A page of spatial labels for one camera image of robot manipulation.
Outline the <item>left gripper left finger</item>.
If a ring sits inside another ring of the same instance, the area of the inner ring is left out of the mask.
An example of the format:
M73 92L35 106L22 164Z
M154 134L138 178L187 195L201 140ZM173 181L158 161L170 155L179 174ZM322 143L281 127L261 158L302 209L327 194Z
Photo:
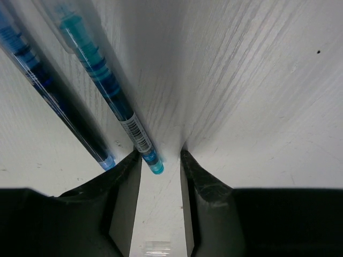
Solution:
M129 256L140 178L133 151L58 197L1 189L1 256Z

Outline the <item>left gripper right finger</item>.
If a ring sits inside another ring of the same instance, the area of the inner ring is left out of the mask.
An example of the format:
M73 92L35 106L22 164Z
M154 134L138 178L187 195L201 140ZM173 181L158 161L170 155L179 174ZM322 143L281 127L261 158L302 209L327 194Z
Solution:
M188 256L342 256L341 189L231 188L180 157Z

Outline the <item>blue gel pen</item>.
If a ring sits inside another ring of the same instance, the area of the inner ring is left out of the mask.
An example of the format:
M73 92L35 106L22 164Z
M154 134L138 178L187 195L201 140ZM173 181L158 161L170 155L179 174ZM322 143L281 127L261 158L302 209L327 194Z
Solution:
M78 58L150 170L156 175L163 173L163 162L109 66L91 29L91 20L82 13L80 4L34 1L34 5L60 43Z
M4 4L1 4L1 49L103 170L113 168L115 157L100 133L82 114L64 83L41 60Z

